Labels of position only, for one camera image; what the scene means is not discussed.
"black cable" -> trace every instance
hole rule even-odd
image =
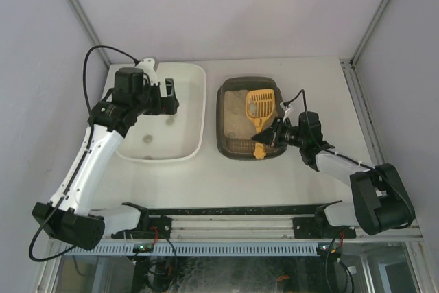
[[[131,56],[130,54],[125,53],[124,51],[121,51],[120,49],[117,49],[117,48],[114,48],[114,47],[111,47],[111,46],[96,45],[96,46],[91,47],[88,50],[88,52],[86,53],[85,58],[84,58],[84,65],[82,67],[82,88],[83,88],[83,91],[84,91],[85,103],[86,103],[86,106],[87,106],[87,111],[88,111],[88,115],[89,115],[89,119],[90,119],[90,122],[89,122],[89,125],[90,125],[90,135],[88,136],[88,141],[87,141],[87,144],[86,144],[86,150],[82,154],[81,159],[80,159],[80,161],[78,162],[78,165],[75,168],[75,171],[73,172],[72,176],[70,177],[69,182],[67,183],[67,185],[66,185],[66,187],[65,187],[65,189],[63,191],[64,195],[66,195],[69,192],[70,186],[73,184],[73,181],[75,180],[75,177],[78,174],[78,172],[79,172],[79,170],[80,170],[80,168],[81,168],[81,166],[82,166],[82,164],[83,164],[83,162],[84,162],[84,160],[85,160],[85,158],[86,158],[86,156],[88,154],[88,150],[90,149],[90,146],[91,146],[91,143],[92,143],[92,140],[93,140],[92,137],[93,137],[93,133],[94,133],[95,128],[94,128],[94,125],[93,125],[93,116],[92,116],[92,113],[91,113],[90,100],[88,99],[88,93],[87,93],[86,72],[87,72],[88,58],[90,57],[91,52],[94,51],[95,49],[98,49],[98,48],[107,48],[107,49],[111,49],[113,51],[118,51],[120,54],[126,55],[127,57],[131,58],[134,61],[135,65],[138,65],[140,63],[139,60],[137,60],[135,57]],[[60,207],[60,205],[61,205],[63,200],[64,200],[64,197],[61,197],[60,200],[58,201],[58,203],[55,205],[54,209],[50,212],[50,214],[47,216],[45,221],[40,225],[38,230],[35,232],[35,235],[33,236],[32,241],[30,242],[30,245],[29,245],[29,258],[32,261],[35,261],[35,262],[49,261],[49,260],[55,259],[57,257],[60,257],[60,256],[66,254],[67,252],[69,252],[69,251],[71,251],[71,250],[73,250],[75,248],[75,246],[71,246],[68,249],[64,250],[63,252],[60,252],[60,253],[55,254],[55,255],[52,255],[51,257],[44,257],[44,258],[41,258],[41,259],[34,256],[34,245],[35,245],[36,239],[38,238],[38,236],[40,235],[41,231],[44,229],[46,224],[50,221],[50,219],[54,215],[54,213],[58,210],[58,208]]]
[[[68,249],[66,249],[66,250],[64,250],[64,251],[62,251],[62,252],[60,252],[58,254],[52,255],[51,257],[43,257],[41,259],[35,257],[34,254],[33,254],[33,250],[34,250],[34,245],[35,245],[36,239],[38,238],[38,236],[40,235],[40,232],[43,230],[45,225],[48,223],[48,221],[50,220],[52,215],[56,212],[58,207],[61,205],[63,200],[64,200],[64,197],[61,197],[60,200],[58,201],[57,205],[52,210],[52,212],[50,212],[49,216],[46,218],[46,220],[44,220],[44,222],[40,225],[40,228],[38,228],[38,230],[36,231],[35,235],[33,236],[32,241],[30,242],[30,245],[29,245],[29,258],[32,261],[35,261],[35,262],[49,261],[49,260],[55,259],[56,257],[60,257],[61,255],[64,255],[67,252],[69,252],[69,251],[71,251],[71,250],[73,250],[75,248],[75,246],[72,246],[72,247],[69,247]]]
[[[148,231],[130,231],[129,233],[141,233],[141,234],[146,234],[146,235],[157,235],[160,238],[166,240],[166,242],[171,246],[172,252],[174,253],[174,273],[170,277],[171,281],[174,280],[174,277],[178,273],[178,256],[177,256],[177,249],[172,244],[172,242],[168,238],[166,238],[164,235],[161,235],[160,233],[155,233],[155,232],[153,233],[153,232],[148,232]]]
[[[80,268],[78,267],[78,261],[76,261],[75,255],[72,255],[72,258],[73,258],[73,263],[75,264],[76,273],[82,277],[88,277],[87,274],[83,274],[82,272],[80,272]]]
[[[153,291],[153,292],[164,292],[164,291],[167,290],[167,286],[163,286],[163,287],[159,288],[159,287],[155,286],[154,284],[152,284],[152,283],[150,282],[150,279],[148,278],[148,276],[143,277],[143,278],[145,279],[145,285],[146,285],[149,289],[151,289],[151,291]]]
[[[327,248],[327,256],[324,260],[324,276],[327,280],[327,285],[329,290],[331,291],[331,293],[334,293],[334,291],[332,290],[331,284],[329,283],[329,278],[328,278],[328,260],[329,260],[329,255],[331,254],[332,251],[332,246],[335,243],[335,240],[339,237],[340,233],[344,230],[348,228],[347,226],[344,226],[340,229],[340,231],[337,233],[337,235],[331,240],[331,243],[329,244],[328,248]]]
[[[344,271],[346,271],[346,274],[348,274],[349,278],[351,279],[351,293],[355,292],[355,284],[354,284],[354,278],[352,277],[351,272],[349,271],[348,267],[346,266],[346,264],[343,263],[343,261],[338,261],[338,263],[340,263],[340,265],[343,267]],[[347,282],[346,282],[346,287],[344,288],[345,292],[347,290],[348,286],[347,286]]]
[[[307,97],[305,95],[305,90],[301,89],[299,91],[299,93],[297,93],[297,95],[294,97],[294,99],[291,99],[290,101],[286,101],[283,103],[284,106],[288,106],[289,104],[291,104],[293,101],[295,101],[296,99],[298,99],[298,97],[300,96],[300,94],[302,94],[302,98],[303,98],[303,108],[305,109],[305,117],[307,118],[307,126],[308,126],[308,131],[309,131],[309,135],[311,136],[311,139],[313,140],[314,144],[317,146],[317,148],[319,149],[319,151],[323,151],[323,152],[328,152],[329,154],[332,154],[334,156],[340,157],[342,159],[345,159],[347,161],[349,161],[350,163],[356,164],[360,167],[369,169],[371,171],[373,171],[374,173],[376,173],[385,183],[387,183],[392,189],[393,191],[398,195],[398,197],[404,202],[405,206],[410,209],[410,204],[409,202],[404,198],[404,196],[402,196],[399,191],[397,189],[395,189],[395,187],[393,186],[392,183],[390,183],[390,181],[383,175],[381,174],[379,171],[377,171],[377,169],[369,166],[369,165],[365,165],[361,162],[356,161],[355,159],[352,159],[348,156],[345,156],[343,154],[339,154],[337,152],[334,152],[330,149],[326,149],[324,150],[322,148],[322,146],[317,142],[316,138],[314,137],[314,134],[312,133],[311,127],[309,127],[309,117],[308,117],[308,107],[307,107]],[[412,214],[411,212],[409,212],[409,220],[407,221],[407,224],[404,224],[402,226],[398,226],[396,228],[393,229],[405,229],[408,228],[409,226],[412,225],[412,222],[414,220],[414,218],[412,218]]]
[[[102,99],[102,101],[106,101],[110,95],[112,94],[112,92],[114,91],[114,88],[108,89],[107,93],[105,94],[104,98]]]
[[[140,261],[140,262],[136,262],[136,264],[140,264],[140,263],[144,263],[146,261],[149,261],[151,257],[148,257],[146,260],[144,261]],[[154,266],[157,266],[160,262],[159,261],[153,261],[153,262],[148,262],[147,264],[147,274],[153,274],[154,276],[158,276],[158,277],[164,277],[164,278],[169,278],[169,276],[166,276],[165,274],[159,274],[157,272],[153,272],[150,269]]]
[[[146,73],[144,73],[143,75],[145,76],[145,80],[146,80],[146,82],[147,82],[147,86],[148,86],[148,87],[151,87],[151,80],[150,80],[149,75],[146,74]]]

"black mounting bracket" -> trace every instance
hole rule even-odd
[[[54,207],[51,204],[37,202],[32,215],[42,225],[53,211]],[[104,219],[99,216],[81,216],[60,209],[55,210],[44,227],[49,237],[84,250],[94,249],[101,240],[104,230]]]
[[[171,238],[171,218],[164,215],[150,215],[149,209],[136,204],[132,204],[131,202],[125,202],[123,203],[123,205],[134,207],[135,209],[138,209],[140,211],[139,224],[134,229],[119,231],[118,233],[111,235],[113,239],[154,239],[156,234],[156,231],[153,229],[154,227],[157,229],[157,232],[163,237],[166,237],[167,239]]]
[[[296,239],[321,239],[337,237],[342,226],[330,226],[322,228],[317,225],[316,218],[314,216],[304,216],[299,218],[293,218],[293,230],[294,238]],[[357,234],[354,229],[343,229],[344,238],[352,239],[357,238]]]

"glass panel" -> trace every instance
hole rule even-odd
[[[53,293],[131,293],[134,264],[127,257],[62,257]]]
[[[418,292],[405,244],[345,243],[336,252],[356,293]],[[326,264],[324,257],[179,257],[176,274],[173,257],[132,259],[63,257],[52,293],[352,292],[336,258]]]

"wire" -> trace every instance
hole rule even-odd
[[[164,240],[166,240],[166,242],[171,246],[171,248],[172,248],[172,252],[174,253],[174,270],[173,270],[174,273],[173,273],[170,277],[167,277],[167,276],[165,276],[165,275],[163,275],[163,274],[157,274],[157,273],[155,273],[155,272],[152,272],[152,271],[150,270],[150,268],[151,268],[152,266],[156,265],[157,262],[151,263],[151,264],[148,266],[148,270],[147,270],[148,273],[153,274],[154,276],[157,276],[157,277],[159,277],[159,278],[161,278],[161,279],[167,279],[167,280],[169,281],[169,285],[171,285],[172,281],[173,281],[173,280],[176,278],[176,276],[178,275],[178,256],[177,256],[177,249],[176,249],[175,246],[172,244],[172,242],[171,242],[168,238],[166,238],[165,236],[163,236],[163,235],[161,235],[160,233],[158,233],[158,231],[157,231],[157,232],[153,232],[153,233],[151,233],[151,232],[147,232],[147,231],[130,231],[130,233],[140,233],[140,234],[143,234],[143,235],[155,235],[155,236],[159,236],[160,238],[163,238]],[[163,292],[163,291],[166,290],[166,288],[158,288],[158,287],[155,287],[153,284],[151,284],[151,283],[150,283],[150,280],[149,280],[149,278],[148,278],[148,276],[144,276],[143,278],[145,279],[145,284],[146,284],[146,286],[148,286],[148,288],[150,288],[151,290],[154,290],[154,291],[157,291],[157,292]]]
[[[332,253],[334,253],[337,249],[332,249],[332,247],[333,247],[333,245],[334,245],[334,243],[335,243],[335,240],[339,237],[339,235],[341,235],[342,233],[343,233],[343,231],[344,231],[344,229],[347,229],[348,227],[347,226],[343,226],[341,229],[340,229],[340,232],[337,234],[337,236],[335,236],[332,240],[331,240],[331,243],[329,244],[329,246],[328,246],[328,248],[327,248],[327,255],[326,255],[326,257],[325,257],[325,260],[324,260],[324,276],[325,276],[325,278],[326,278],[326,280],[327,280],[327,285],[328,285],[328,288],[329,288],[329,290],[331,291],[331,293],[334,293],[334,291],[333,291],[333,289],[332,289],[332,287],[331,287],[331,284],[329,283],[329,278],[328,278],[328,260],[329,260],[329,255],[330,254],[332,254]],[[351,283],[352,283],[352,293],[354,292],[354,284],[353,284],[353,278],[352,278],[352,274],[351,274],[351,272],[349,271],[349,269],[346,267],[346,265],[343,263],[343,268],[345,269],[345,271],[346,271],[346,273],[347,273],[347,275],[351,278]]]
[[[113,91],[114,91],[114,88],[108,89],[107,94],[105,94],[102,101],[106,101],[110,97],[110,95],[112,94]]]
[[[52,255],[51,257],[37,258],[37,257],[34,256],[34,245],[35,245],[36,239],[40,235],[41,231],[43,231],[43,229],[46,226],[46,224],[50,221],[50,219],[52,218],[54,213],[58,210],[58,208],[60,207],[62,201],[65,199],[65,196],[69,192],[70,187],[73,184],[73,181],[75,180],[76,175],[78,174],[78,172],[79,172],[79,170],[80,170],[80,168],[81,168],[81,166],[82,166],[82,164],[83,164],[83,162],[84,162],[84,160],[85,160],[85,158],[86,158],[86,156],[88,154],[88,151],[90,149],[90,146],[91,146],[91,143],[92,143],[92,140],[93,140],[92,138],[93,138],[93,133],[95,131],[95,127],[93,125],[93,116],[92,116],[92,113],[91,113],[90,100],[88,99],[87,85],[86,85],[86,73],[87,73],[88,58],[90,57],[91,53],[95,49],[98,49],[98,48],[106,48],[106,49],[111,49],[113,51],[118,51],[120,54],[123,54],[123,55],[131,58],[134,61],[135,65],[138,65],[140,63],[139,60],[137,60],[135,57],[131,56],[130,54],[128,54],[128,53],[126,53],[124,51],[121,51],[120,49],[111,47],[111,46],[96,45],[96,46],[91,47],[88,50],[88,52],[86,53],[85,58],[84,58],[84,65],[82,67],[82,89],[84,91],[85,104],[87,106],[87,111],[88,111],[88,115],[89,115],[90,134],[88,136],[88,141],[87,141],[87,144],[86,144],[86,149],[85,149],[84,153],[82,154],[81,159],[80,159],[80,161],[78,162],[78,165],[75,168],[75,171],[73,172],[72,176],[70,177],[69,182],[67,183],[67,185],[66,185],[66,187],[65,187],[65,189],[63,191],[63,195],[64,196],[60,198],[58,203],[55,205],[54,209],[46,217],[45,221],[40,225],[38,230],[35,232],[35,235],[33,236],[32,241],[30,242],[30,245],[29,245],[29,258],[32,261],[35,261],[35,262],[45,262],[45,261],[49,261],[49,260],[55,259],[57,257],[60,257],[60,256],[62,256],[64,254],[70,252],[71,250],[73,250],[76,247],[76,246],[71,246],[68,249],[64,250],[63,252],[60,252],[60,253],[55,254],[55,255]],[[109,91],[105,95],[104,99],[107,99],[108,97],[109,97]]]
[[[382,181],[387,183],[392,188],[393,192],[404,202],[405,206],[408,209],[410,209],[410,204],[409,204],[408,200],[404,196],[402,196],[401,193],[397,189],[395,189],[394,185],[392,183],[390,183],[390,181],[382,173],[380,173],[376,168],[371,167],[371,166],[366,165],[366,164],[363,164],[363,163],[361,163],[359,161],[356,161],[355,159],[352,159],[352,158],[350,158],[348,156],[345,156],[343,154],[339,154],[338,152],[334,152],[334,151],[332,151],[330,149],[323,149],[322,148],[322,146],[317,142],[316,138],[314,137],[314,134],[312,133],[311,127],[309,127],[308,106],[307,106],[307,97],[305,95],[305,90],[301,89],[299,91],[299,93],[297,93],[297,95],[294,97],[294,99],[291,99],[290,101],[284,102],[283,105],[284,106],[288,106],[290,103],[292,103],[296,99],[298,99],[300,94],[302,94],[302,98],[303,98],[303,108],[305,109],[305,117],[307,119],[307,126],[308,126],[309,135],[311,136],[311,139],[313,140],[314,144],[317,146],[319,151],[327,152],[327,153],[332,154],[334,156],[337,156],[337,157],[340,157],[342,159],[345,159],[345,160],[349,161],[350,163],[356,164],[356,165],[358,165],[360,167],[363,167],[363,168],[366,168],[366,169],[369,169],[369,170],[373,171],[374,173],[376,173],[382,179]],[[407,221],[407,224],[404,224],[402,226],[397,226],[396,228],[393,228],[393,229],[405,229],[405,228],[408,228],[409,226],[411,226],[414,218],[412,217],[412,213],[410,211],[409,211],[409,217],[410,218]]]
[[[349,271],[346,264],[343,263],[343,261],[339,260],[338,263],[340,263],[340,265],[343,267],[344,271],[346,271],[346,274],[348,274],[349,278],[351,279],[351,293],[354,293],[355,292],[355,284],[354,284],[354,278],[352,277],[351,272]],[[343,292],[345,292],[347,289],[348,289],[348,286],[346,283],[346,287],[344,288]]]
[[[152,226],[151,229],[153,229],[156,232],[156,237],[154,237],[154,241],[152,242],[152,247],[154,247],[157,244],[158,239],[159,239],[158,229],[156,226]]]
[[[276,282],[285,281],[285,280],[290,279],[290,278],[291,278],[290,276],[288,276],[287,274],[284,274],[282,276],[277,277]]]
[[[343,290],[342,290],[342,293],[346,293],[346,291],[348,290],[348,285],[349,285],[349,276],[345,276],[344,277],[344,288],[343,288]]]
[[[64,255],[67,252],[69,252],[69,251],[71,251],[71,250],[73,250],[75,248],[75,246],[72,246],[72,247],[69,247],[68,249],[66,249],[66,250],[64,250],[64,251],[62,251],[62,252],[60,252],[58,254],[52,255],[51,257],[43,257],[41,259],[35,257],[34,254],[33,254],[33,250],[34,250],[34,245],[35,245],[36,239],[38,238],[38,236],[40,235],[40,232],[43,230],[45,225],[48,223],[48,221],[50,220],[52,215],[56,212],[58,207],[61,205],[63,200],[64,200],[64,197],[61,197],[60,200],[58,201],[57,205],[52,210],[52,212],[50,212],[49,216],[46,218],[46,220],[44,220],[44,222],[40,225],[40,228],[38,228],[38,230],[36,231],[35,235],[33,236],[32,241],[30,242],[30,245],[29,245],[29,258],[32,261],[35,261],[35,262],[49,261],[49,260],[55,259],[56,257],[60,257],[61,255]]]
[[[75,264],[76,273],[80,276],[88,277],[89,276],[88,274],[83,274],[82,272],[80,272],[80,268],[78,267],[78,261],[76,261],[75,255],[72,255],[72,258],[73,258],[73,263]]]
[[[342,232],[340,233],[340,236],[341,236],[341,238],[342,238],[342,241],[340,242],[340,245],[339,245],[337,248],[341,248],[341,247],[343,247],[343,243],[344,243],[344,231],[342,231]]]
[[[157,235],[160,238],[166,240],[166,242],[171,246],[172,252],[174,253],[174,273],[172,274],[172,276],[170,278],[170,280],[173,281],[175,276],[178,274],[178,256],[177,256],[177,249],[175,248],[174,244],[168,238],[166,238],[164,235],[161,235],[158,232],[157,233],[156,232],[151,233],[151,232],[148,232],[148,231],[130,231],[130,233],[141,233],[141,234],[144,234],[144,235]]]

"metal frame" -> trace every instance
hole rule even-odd
[[[70,8],[73,10],[74,15],[80,22],[80,25],[84,29],[87,38],[90,40],[90,43],[93,46],[101,45],[101,41],[99,40],[99,37],[96,34],[96,31],[93,29],[93,26],[91,25],[90,20],[88,19],[84,8],[82,8],[81,3],[79,0],[67,0],[67,3],[70,5]],[[101,58],[102,62],[106,66],[107,69],[110,68],[110,58],[106,54],[106,52],[103,49],[97,50],[99,57]]]
[[[100,45],[101,41],[99,36],[88,19],[79,0],[67,0],[67,2],[80,22],[80,25],[83,27],[91,44]],[[340,61],[357,112],[358,120],[361,129],[363,130],[368,151],[372,161],[375,163],[384,162],[385,154],[382,145],[379,142],[375,122],[372,118],[355,66],[390,2],[391,0],[381,0],[367,30],[355,50],[353,58],[351,60]],[[103,49],[99,49],[98,52],[104,65],[109,68],[111,62],[106,52]],[[189,248],[190,255],[199,255],[200,253],[213,253],[218,255],[215,248],[226,246],[229,248],[244,247],[245,255],[247,255],[246,253],[249,253],[249,251],[256,251],[258,255],[262,255],[261,248],[268,246],[273,246],[276,253],[282,251],[282,249],[279,249],[282,247],[289,247],[290,251],[293,250],[296,252],[297,248],[304,246],[303,244],[317,245],[317,243],[328,241],[327,239],[294,239],[292,218],[296,216],[300,215],[171,215],[170,217],[173,220],[171,241],[175,243],[179,250],[184,251],[185,248]],[[420,291],[436,292],[438,290],[435,282],[436,279],[431,271],[432,265],[428,255],[425,254],[425,245],[416,223],[414,223],[412,228],[401,231],[386,231],[376,236],[368,236],[361,229],[357,229],[356,231],[357,238],[346,239],[346,241],[358,243],[405,242],[407,246],[407,257],[412,263],[412,271],[418,281]],[[124,253],[128,252],[127,255],[133,255],[134,253],[132,252],[132,249],[134,246],[143,242],[144,241],[141,240],[129,240],[129,242],[127,242],[109,239],[104,240],[96,249],[108,256],[117,255],[121,250]],[[166,243],[157,244],[158,248],[166,248],[165,246]],[[204,252],[197,252],[198,250],[196,248],[202,246],[206,248],[201,250]],[[50,241],[50,255],[59,252],[63,248],[65,248],[64,244],[57,241]],[[84,253],[84,251],[75,249],[69,254],[81,255],[81,253]],[[166,250],[166,253],[166,255],[170,253],[169,248]],[[40,283],[36,288],[36,291],[52,292],[51,290],[57,281],[56,270],[59,265],[59,258],[48,261],[45,264],[45,267],[40,274]],[[372,283],[367,276],[366,281],[368,282],[368,288],[370,290],[370,284]]]
[[[404,253],[404,255],[402,255],[402,257],[400,257],[400,258],[397,257],[397,258],[394,258],[392,260],[379,262],[377,264],[378,265],[378,272],[381,275],[381,284],[383,286],[384,293],[392,293],[392,287],[390,285],[390,281],[389,281],[389,277],[388,277],[386,268],[388,266],[398,264],[401,262],[407,262],[407,263],[410,262],[409,259],[407,258],[406,253]],[[415,288],[418,289],[417,282],[415,282],[414,284],[415,284]]]
[[[91,293],[109,291],[109,277],[112,274],[112,266],[108,262],[99,259],[96,265],[96,273]]]
[[[365,256],[360,256],[361,266],[364,272],[364,280],[366,282],[366,287],[369,293],[375,293],[375,287],[373,285],[372,273],[370,272],[370,267],[368,260]]]
[[[382,164],[385,162],[382,144],[380,143],[375,121],[373,120],[368,101],[363,92],[359,76],[352,66],[351,61],[341,60],[340,64],[348,85],[354,103],[355,112],[357,113],[359,124],[366,141],[366,146],[373,163]]]
[[[361,38],[361,41],[357,46],[357,49],[355,50],[354,56],[352,58],[352,64],[354,66],[357,65],[359,58],[363,54],[363,51],[366,48],[366,45],[368,44],[370,37],[375,31],[375,28],[378,26],[378,23],[383,17],[383,14],[387,9],[387,7],[389,6],[390,2],[391,0],[381,0],[381,2],[379,3],[377,10],[375,11],[372,17],[372,20],[370,21],[369,26],[366,29],[366,32],[364,33],[363,37]]]

